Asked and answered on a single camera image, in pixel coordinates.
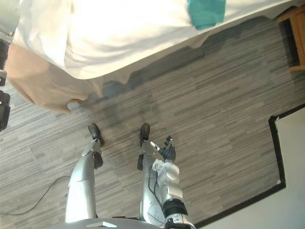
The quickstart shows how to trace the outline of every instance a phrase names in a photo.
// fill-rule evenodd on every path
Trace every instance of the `green towel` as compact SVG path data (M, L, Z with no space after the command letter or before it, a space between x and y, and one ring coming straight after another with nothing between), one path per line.
M188 0L188 11L198 30L224 21L225 0Z

